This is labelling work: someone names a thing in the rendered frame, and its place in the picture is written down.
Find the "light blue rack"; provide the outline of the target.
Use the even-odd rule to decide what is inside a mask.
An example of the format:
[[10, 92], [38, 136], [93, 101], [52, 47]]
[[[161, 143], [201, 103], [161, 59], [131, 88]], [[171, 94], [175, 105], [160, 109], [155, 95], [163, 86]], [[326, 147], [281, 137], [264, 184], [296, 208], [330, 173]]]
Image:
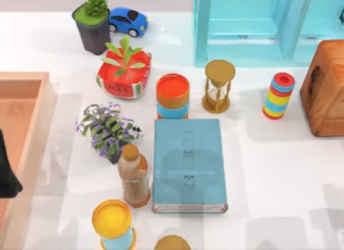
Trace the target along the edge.
[[344, 0], [193, 0], [197, 66], [307, 66], [325, 39], [344, 39]]

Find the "golden hourglass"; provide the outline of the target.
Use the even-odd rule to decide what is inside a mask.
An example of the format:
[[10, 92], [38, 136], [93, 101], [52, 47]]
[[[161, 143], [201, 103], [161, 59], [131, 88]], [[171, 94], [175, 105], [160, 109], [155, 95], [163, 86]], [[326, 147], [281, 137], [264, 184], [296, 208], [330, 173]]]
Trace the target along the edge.
[[212, 60], [205, 66], [204, 109], [211, 113], [223, 113], [230, 105], [229, 93], [235, 76], [234, 66], [226, 60]]

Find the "orange lid blue band can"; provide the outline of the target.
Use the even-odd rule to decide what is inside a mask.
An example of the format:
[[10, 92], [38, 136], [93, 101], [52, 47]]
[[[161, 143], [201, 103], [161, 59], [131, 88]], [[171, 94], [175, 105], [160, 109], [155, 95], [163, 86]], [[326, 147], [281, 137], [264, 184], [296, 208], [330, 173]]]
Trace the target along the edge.
[[180, 74], [165, 74], [156, 83], [158, 119], [187, 119], [189, 117], [190, 84]]

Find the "salmon shallow box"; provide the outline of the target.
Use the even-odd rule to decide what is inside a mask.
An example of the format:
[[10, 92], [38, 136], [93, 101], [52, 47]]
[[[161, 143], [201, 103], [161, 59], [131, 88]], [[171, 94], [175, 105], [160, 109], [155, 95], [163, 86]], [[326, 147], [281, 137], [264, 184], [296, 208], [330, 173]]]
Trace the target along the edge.
[[23, 186], [15, 198], [0, 199], [0, 250], [22, 250], [54, 107], [48, 72], [0, 72], [0, 129]]

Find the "grey pot green succulent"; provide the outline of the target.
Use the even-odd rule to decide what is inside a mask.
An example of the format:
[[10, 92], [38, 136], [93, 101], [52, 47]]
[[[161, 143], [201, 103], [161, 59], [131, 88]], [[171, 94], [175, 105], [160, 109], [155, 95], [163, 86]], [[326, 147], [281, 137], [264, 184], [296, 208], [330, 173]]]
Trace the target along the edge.
[[86, 0], [72, 13], [84, 49], [94, 55], [101, 55], [110, 42], [110, 10], [107, 0]]

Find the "brown round lid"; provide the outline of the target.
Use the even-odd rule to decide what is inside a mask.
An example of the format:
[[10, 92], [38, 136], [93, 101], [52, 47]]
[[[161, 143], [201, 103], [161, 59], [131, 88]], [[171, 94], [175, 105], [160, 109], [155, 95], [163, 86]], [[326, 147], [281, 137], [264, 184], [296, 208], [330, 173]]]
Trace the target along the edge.
[[167, 235], [157, 241], [154, 250], [191, 250], [191, 247], [184, 238]]

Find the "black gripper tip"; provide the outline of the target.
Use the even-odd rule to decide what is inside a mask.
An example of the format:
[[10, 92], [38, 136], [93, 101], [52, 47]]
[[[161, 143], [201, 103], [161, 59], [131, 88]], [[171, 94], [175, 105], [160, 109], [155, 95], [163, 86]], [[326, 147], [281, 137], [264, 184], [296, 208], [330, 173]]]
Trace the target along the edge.
[[0, 129], [0, 198], [15, 198], [22, 190], [23, 186], [10, 166], [3, 133]]

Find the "purple flower plant pot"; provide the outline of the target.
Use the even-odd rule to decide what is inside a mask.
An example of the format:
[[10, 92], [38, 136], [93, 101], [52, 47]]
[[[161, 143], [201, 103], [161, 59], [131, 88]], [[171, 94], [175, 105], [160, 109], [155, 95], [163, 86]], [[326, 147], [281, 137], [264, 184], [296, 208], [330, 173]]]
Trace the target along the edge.
[[91, 136], [91, 147], [101, 157], [115, 165], [125, 145], [139, 138], [141, 128], [134, 120], [121, 115], [120, 105], [114, 102], [91, 104], [83, 117], [75, 122], [75, 131]]

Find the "watermelon pattern plant pot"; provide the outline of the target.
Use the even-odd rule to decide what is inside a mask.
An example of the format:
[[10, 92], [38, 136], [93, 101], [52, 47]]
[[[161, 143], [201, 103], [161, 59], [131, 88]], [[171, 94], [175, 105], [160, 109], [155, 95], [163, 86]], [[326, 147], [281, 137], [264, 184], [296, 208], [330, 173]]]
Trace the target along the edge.
[[106, 93], [116, 98], [135, 99], [145, 92], [152, 55], [142, 48], [132, 48], [130, 37], [119, 40], [119, 47], [107, 42], [107, 52], [96, 82]]

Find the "brown tea bottle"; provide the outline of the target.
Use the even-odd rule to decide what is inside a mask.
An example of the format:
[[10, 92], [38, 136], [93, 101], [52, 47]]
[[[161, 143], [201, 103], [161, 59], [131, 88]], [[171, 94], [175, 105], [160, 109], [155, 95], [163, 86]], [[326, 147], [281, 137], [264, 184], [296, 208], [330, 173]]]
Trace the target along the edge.
[[118, 161], [123, 198], [132, 208], [146, 205], [150, 199], [148, 163], [134, 144], [123, 147]]

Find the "blue book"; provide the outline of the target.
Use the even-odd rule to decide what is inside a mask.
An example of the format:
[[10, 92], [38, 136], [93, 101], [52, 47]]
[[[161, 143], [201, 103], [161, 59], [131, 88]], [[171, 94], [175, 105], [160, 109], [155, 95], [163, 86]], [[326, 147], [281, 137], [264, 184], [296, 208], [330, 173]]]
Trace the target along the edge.
[[219, 120], [157, 119], [154, 136], [153, 212], [226, 212]]

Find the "wooden box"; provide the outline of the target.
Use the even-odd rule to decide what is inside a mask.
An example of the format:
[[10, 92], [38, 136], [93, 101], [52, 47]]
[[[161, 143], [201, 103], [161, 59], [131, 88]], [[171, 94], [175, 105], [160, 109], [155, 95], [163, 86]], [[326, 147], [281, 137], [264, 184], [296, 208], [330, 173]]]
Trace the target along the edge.
[[313, 135], [344, 136], [344, 39], [319, 43], [300, 98]]

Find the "stack of coloured rings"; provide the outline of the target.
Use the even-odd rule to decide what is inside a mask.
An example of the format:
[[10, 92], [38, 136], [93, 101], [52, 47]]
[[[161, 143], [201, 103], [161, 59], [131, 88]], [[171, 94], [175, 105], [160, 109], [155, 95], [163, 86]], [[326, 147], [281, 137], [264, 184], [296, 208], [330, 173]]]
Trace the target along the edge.
[[271, 80], [263, 114], [272, 120], [281, 119], [288, 106], [289, 99], [295, 87], [295, 79], [288, 73], [277, 73]]

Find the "blue toy car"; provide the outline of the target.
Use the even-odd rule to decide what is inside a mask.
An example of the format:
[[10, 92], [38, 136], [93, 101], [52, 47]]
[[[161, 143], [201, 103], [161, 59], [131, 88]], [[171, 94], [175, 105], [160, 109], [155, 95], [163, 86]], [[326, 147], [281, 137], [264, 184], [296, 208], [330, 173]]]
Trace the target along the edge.
[[110, 31], [126, 33], [131, 37], [142, 37], [147, 29], [149, 20], [143, 13], [118, 7], [110, 11]]

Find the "yellow lid blue band can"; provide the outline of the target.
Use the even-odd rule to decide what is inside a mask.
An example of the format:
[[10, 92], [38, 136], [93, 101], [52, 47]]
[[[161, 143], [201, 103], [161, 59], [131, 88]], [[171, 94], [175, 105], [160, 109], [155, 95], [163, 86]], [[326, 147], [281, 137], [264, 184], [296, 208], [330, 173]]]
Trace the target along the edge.
[[134, 250], [137, 235], [131, 223], [129, 206], [118, 199], [99, 203], [92, 214], [92, 225], [102, 250]]

